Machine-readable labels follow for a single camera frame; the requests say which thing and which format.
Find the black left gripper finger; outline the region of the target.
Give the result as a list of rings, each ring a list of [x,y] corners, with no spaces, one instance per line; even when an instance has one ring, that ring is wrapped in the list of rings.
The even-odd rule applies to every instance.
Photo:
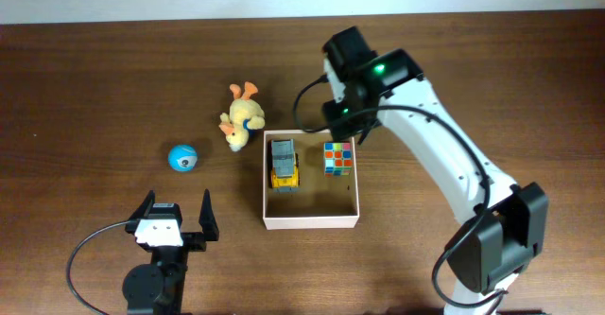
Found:
[[[219,229],[212,207],[210,191],[208,189],[204,190],[199,213],[199,225],[206,241],[219,241]]]
[[[149,190],[143,202],[131,214],[129,220],[145,219],[154,203],[155,192],[153,190]]]

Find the multicoloured puzzle cube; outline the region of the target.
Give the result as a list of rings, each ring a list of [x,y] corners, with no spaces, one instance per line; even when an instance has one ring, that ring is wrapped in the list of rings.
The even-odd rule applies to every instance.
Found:
[[[328,177],[349,176],[353,171],[353,146],[350,142],[323,144],[323,171]]]

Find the pink box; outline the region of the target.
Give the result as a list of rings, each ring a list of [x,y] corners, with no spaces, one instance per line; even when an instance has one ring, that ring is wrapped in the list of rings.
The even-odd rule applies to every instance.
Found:
[[[271,142],[292,140],[299,158],[301,183],[297,190],[280,192],[271,181]],[[269,230],[353,228],[360,216],[355,144],[353,137],[341,143],[350,152],[342,159],[349,163],[344,175],[326,165],[334,158],[323,155],[333,141],[330,132],[305,133],[299,130],[264,132],[263,221]]]

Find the yellow grey toy truck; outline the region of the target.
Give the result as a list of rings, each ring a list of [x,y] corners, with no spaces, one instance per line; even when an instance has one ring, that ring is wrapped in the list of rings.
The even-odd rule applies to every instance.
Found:
[[[270,186],[278,193],[293,193],[300,187],[298,154],[294,140],[271,140]]]

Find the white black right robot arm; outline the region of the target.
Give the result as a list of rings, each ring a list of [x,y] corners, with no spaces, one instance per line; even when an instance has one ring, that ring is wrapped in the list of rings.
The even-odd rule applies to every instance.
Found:
[[[322,112],[334,140],[365,138],[383,126],[412,152],[449,203],[459,230],[443,264],[457,278],[447,314],[494,314],[514,280],[544,246],[548,198],[494,164],[445,110],[420,66],[403,49],[378,55],[357,27],[323,46],[334,98]]]

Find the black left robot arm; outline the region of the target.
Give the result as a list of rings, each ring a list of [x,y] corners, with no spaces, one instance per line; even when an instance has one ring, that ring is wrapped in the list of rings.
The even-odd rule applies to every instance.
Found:
[[[204,252],[219,239],[211,196],[204,191],[197,232],[183,232],[182,212],[176,203],[157,203],[149,191],[131,214],[125,231],[151,254],[150,262],[131,269],[124,278],[122,293],[129,314],[180,314],[188,255]]]

